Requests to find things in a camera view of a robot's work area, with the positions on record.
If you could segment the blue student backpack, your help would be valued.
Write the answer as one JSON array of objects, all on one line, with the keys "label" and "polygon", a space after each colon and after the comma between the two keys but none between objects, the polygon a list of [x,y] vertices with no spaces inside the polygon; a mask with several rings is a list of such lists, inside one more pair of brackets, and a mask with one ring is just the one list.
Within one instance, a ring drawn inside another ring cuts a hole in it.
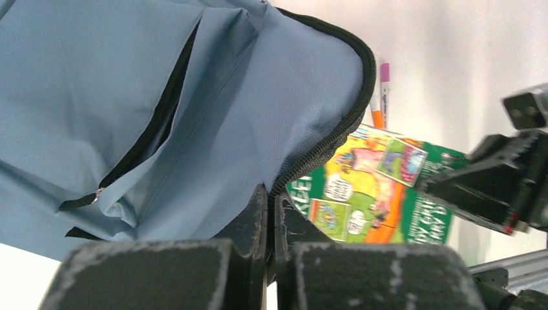
[{"label": "blue student backpack", "polygon": [[267,1],[2,1],[1,243],[211,238],[330,159],[374,79],[358,37]]}]

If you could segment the orange capped marker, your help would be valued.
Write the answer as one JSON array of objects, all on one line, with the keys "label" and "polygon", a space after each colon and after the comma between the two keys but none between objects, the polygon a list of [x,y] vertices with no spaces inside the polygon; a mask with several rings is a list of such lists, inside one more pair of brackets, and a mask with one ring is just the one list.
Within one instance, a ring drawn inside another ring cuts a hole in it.
[{"label": "orange capped marker", "polygon": [[384,129],[385,121],[381,110],[381,100],[379,99],[377,94],[374,94],[371,97],[369,107],[374,127],[378,129]]}]

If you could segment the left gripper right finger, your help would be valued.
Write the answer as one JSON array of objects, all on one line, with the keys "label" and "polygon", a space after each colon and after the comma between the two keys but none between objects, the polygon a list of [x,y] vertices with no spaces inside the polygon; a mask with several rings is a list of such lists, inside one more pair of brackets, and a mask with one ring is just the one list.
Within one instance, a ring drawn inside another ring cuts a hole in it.
[{"label": "left gripper right finger", "polygon": [[476,284],[448,247],[337,243],[285,194],[274,203],[279,309],[483,309]]}]

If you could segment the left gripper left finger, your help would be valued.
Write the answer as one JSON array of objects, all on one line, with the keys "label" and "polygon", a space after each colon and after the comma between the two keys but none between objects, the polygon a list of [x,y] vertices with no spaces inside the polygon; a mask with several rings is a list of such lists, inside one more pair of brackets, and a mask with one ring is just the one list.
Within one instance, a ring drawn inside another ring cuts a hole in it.
[{"label": "left gripper left finger", "polygon": [[42,309],[261,309],[268,192],[214,238],[91,242],[60,265]]}]

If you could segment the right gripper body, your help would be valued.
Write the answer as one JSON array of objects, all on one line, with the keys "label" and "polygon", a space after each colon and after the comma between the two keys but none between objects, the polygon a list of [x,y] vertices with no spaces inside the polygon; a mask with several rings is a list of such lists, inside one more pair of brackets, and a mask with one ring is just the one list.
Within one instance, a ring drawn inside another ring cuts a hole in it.
[{"label": "right gripper body", "polygon": [[514,136],[485,136],[463,168],[419,181],[417,192],[499,233],[547,231],[547,84],[502,101]]}]

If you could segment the green treehouse book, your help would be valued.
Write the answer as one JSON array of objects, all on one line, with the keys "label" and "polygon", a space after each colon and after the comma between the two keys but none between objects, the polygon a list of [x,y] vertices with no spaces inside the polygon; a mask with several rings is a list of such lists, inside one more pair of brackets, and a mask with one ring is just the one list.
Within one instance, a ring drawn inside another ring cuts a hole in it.
[{"label": "green treehouse book", "polygon": [[296,208],[338,242],[442,245],[452,212],[415,185],[467,163],[462,152],[361,125],[288,192]]}]

